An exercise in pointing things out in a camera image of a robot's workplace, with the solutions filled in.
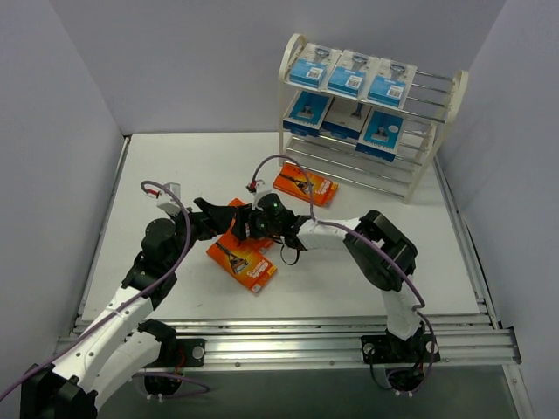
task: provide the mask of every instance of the orange box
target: orange box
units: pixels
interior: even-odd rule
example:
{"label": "orange box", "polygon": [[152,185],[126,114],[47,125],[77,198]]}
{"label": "orange box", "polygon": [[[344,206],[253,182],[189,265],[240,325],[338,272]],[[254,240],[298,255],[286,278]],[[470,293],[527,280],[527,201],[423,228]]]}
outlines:
{"label": "orange box", "polygon": [[255,294],[276,272],[276,267],[247,242],[239,242],[229,231],[206,253],[239,283]]}
{"label": "orange box", "polygon": [[[338,190],[338,184],[308,171],[307,175],[313,185],[314,205],[319,207],[328,205],[334,198],[336,190]],[[293,164],[284,164],[278,177],[273,181],[273,186],[286,194],[310,202],[307,178],[301,169]]]}
{"label": "orange box", "polygon": [[[240,207],[241,205],[245,205],[245,203],[240,199],[235,198],[229,203],[229,205]],[[247,238],[243,241],[243,243],[252,247],[255,251],[265,254],[272,247],[273,240],[271,238]]]}

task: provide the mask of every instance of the gray floor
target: gray floor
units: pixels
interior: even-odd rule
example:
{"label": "gray floor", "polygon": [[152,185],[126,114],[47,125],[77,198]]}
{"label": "gray floor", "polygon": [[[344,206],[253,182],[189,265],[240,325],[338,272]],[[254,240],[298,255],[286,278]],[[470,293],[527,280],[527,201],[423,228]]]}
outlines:
{"label": "gray floor", "polygon": [[516,418],[500,367],[439,368],[412,399],[395,397],[369,371],[232,372],[192,374],[211,393],[147,402],[127,384],[100,412],[100,419],[186,418]]}

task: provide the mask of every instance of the shelf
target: shelf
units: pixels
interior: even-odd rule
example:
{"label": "shelf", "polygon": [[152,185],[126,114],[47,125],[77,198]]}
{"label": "shelf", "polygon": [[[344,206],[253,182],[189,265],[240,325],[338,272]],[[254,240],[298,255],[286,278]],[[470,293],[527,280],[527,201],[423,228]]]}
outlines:
{"label": "shelf", "polygon": [[[431,165],[435,154],[456,119],[467,86],[468,73],[454,77],[416,71],[410,91],[401,108],[358,99],[324,88],[301,86],[288,79],[289,71],[302,53],[307,39],[298,33],[287,43],[278,75],[279,152],[304,162],[305,168],[343,182],[383,192],[409,203],[415,189]],[[404,119],[403,137],[393,162],[355,151],[355,144],[335,138],[328,132],[318,137],[293,135],[284,147],[283,111],[285,85],[374,106]]]}

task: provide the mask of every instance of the metal frame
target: metal frame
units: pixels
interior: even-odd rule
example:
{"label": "metal frame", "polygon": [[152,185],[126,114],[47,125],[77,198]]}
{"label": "metal frame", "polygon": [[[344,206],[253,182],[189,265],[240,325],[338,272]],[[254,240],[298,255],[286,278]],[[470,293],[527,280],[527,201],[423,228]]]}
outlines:
{"label": "metal frame", "polygon": [[[425,78],[425,82],[435,82],[435,86],[428,86],[426,84],[419,84],[417,82],[411,83],[411,89],[414,89],[414,93],[411,91],[408,93],[406,97],[406,101],[402,108],[395,108],[393,106],[385,106],[382,104],[378,104],[376,102],[372,102],[370,100],[358,99],[358,98],[350,98],[348,96],[330,92],[324,88],[312,88],[312,87],[305,87],[301,85],[297,85],[291,82],[287,74],[289,70],[292,68],[293,64],[295,63],[296,59],[300,56],[301,52],[303,51],[305,45],[307,44],[307,38],[304,35],[300,35],[299,33],[295,33],[292,35],[291,39],[287,43],[286,49],[284,51],[283,59],[281,61],[281,65],[279,66],[279,74],[278,74],[278,101],[279,101],[279,119],[278,119],[278,149],[279,153],[283,154],[284,151],[286,154],[297,154],[293,148],[294,141],[303,141],[300,136],[293,136],[287,148],[284,147],[284,131],[283,131],[283,112],[286,109],[285,103],[285,93],[284,93],[284,86],[290,85],[298,90],[304,90],[311,93],[321,93],[326,94],[329,96],[334,97],[341,97],[345,100],[353,100],[355,102],[360,102],[363,104],[373,105],[375,108],[381,109],[387,113],[396,114],[402,118],[404,118],[404,127],[408,127],[408,122],[413,124],[421,124],[423,125],[423,131],[421,133],[417,132],[414,129],[405,129],[404,133],[408,135],[415,135],[417,137],[423,138],[421,142],[421,146],[414,146],[412,144],[406,144],[404,141],[400,144],[404,148],[411,148],[416,150],[415,156],[410,157],[406,155],[402,155],[398,153],[396,156],[395,163],[388,163],[383,162],[377,159],[370,159],[368,156],[362,153],[353,153],[353,156],[356,159],[363,159],[368,163],[368,177],[365,176],[366,181],[363,177],[357,179],[351,175],[351,171],[349,171],[348,175],[338,175],[336,173],[332,173],[331,170],[326,170],[325,168],[317,168],[314,165],[314,161],[320,160],[321,164],[324,165],[326,163],[327,166],[340,166],[340,161],[334,159],[325,159],[323,155],[321,155],[320,144],[315,141],[309,141],[307,144],[310,148],[313,148],[312,153],[307,153],[307,158],[310,160],[310,163],[307,165],[307,169],[310,171],[314,171],[319,174],[329,175],[335,177],[337,180],[342,182],[349,182],[358,186],[362,186],[364,188],[373,189],[375,191],[384,192],[392,196],[396,196],[402,198],[404,203],[409,203],[415,189],[418,187],[418,184],[421,182],[422,177],[425,174],[427,168],[431,165],[433,159],[435,158],[435,154],[437,153],[440,146],[445,141],[446,137],[450,129],[452,128],[452,124],[456,118],[458,110],[460,108],[460,104],[462,103],[462,98],[464,97],[464,92],[466,90],[467,81],[468,81],[468,72],[460,70],[456,72],[453,78],[432,74],[428,72],[419,72],[416,71],[416,75],[419,77]],[[440,82],[450,84],[448,88],[441,88],[439,86]],[[438,95],[438,99],[434,100],[430,95],[424,96],[424,93],[432,93]],[[412,104],[419,104],[423,108],[425,108],[426,112],[417,113],[412,112],[410,106]],[[337,147],[342,152],[350,152],[350,150],[344,150],[343,145],[350,146],[355,151],[355,146],[351,144],[345,143],[344,141],[339,141],[335,138],[332,138],[329,133],[326,131],[321,131],[322,135],[320,138],[323,140],[329,141],[331,145],[332,141],[338,141]],[[398,179],[391,179],[386,178],[378,174],[379,165],[383,166],[397,166],[398,163],[405,161],[410,163],[413,167],[411,168],[411,178],[408,182],[400,182]],[[378,179],[382,179],[383,185],[378,184]]]}
{"label": "metal frame", "polygon": [[[130,138],[127,138],[82,303],[87,300],[93,268],[107,228],[129,143]],[[433,166],[480,309],[479,314],[474,315],[430,316],[438,336],[442,357],[442,361],[436,364],[435,368],[503,366],[520,418],[532,419],[528,393],[518,367],[521,357],[514,332],[499,328],[466,224],[459,214],[452,192],[436,159]],[[386,327],[384,317],[175,319],[165,322],[177,330],[180,339],[202,338],[207,341],[204,367],[198,368],[203,371],[365,368],[367,366],[362,362],[360,337],[364,334],[383,334]],[[60,339],[58,348],[74,340],[89,324],[89,321],[83,321],[78,316],[70,337]]]}

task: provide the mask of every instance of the robotic arm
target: robotic arm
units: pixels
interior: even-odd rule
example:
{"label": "robotic arm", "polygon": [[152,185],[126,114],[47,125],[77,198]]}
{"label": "robotic arm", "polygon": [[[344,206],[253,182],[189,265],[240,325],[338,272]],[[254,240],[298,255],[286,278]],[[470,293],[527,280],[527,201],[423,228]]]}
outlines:
{"label": "robotic arm", "polygon": [[[420,319],[412,311],[415,297],[392,266],[348,232],[318,224],[310,216],[296,216],[262,181],[254,182],[248,189],[254,194],[254,202],[240,207],[216,206],[203,198],[195,199],[201,212],[189,210],[189,235],[184,213],[172,193],[168,194],[166,189],[158,193],[157,206],[169,218],[148,225],[141,252],[104,312],[84,332],[89,331],[87,337],[23,382],[21,418],[94,419],[108,397],[138,370],[153,361],[176,360],[175,330],[157,320],[142,323],[173,288],[175,273],[156,288],[150,287],[171,270],[185,246],[189,249],[196,241],[222,235],[230,227],[239,240],[270,237],[298,251],[348,251],[365,278],[383,293],[387,334],[402,343],[400,349],[415,350],[423,335]],[[415,270],[417,249],[381,213],[370,211],[361,218],[338,223],[377,243],[406,275]],[[125,310],[117,310],[146,290],[149,292]],[[109,314],[113,317],[99,326]]]}

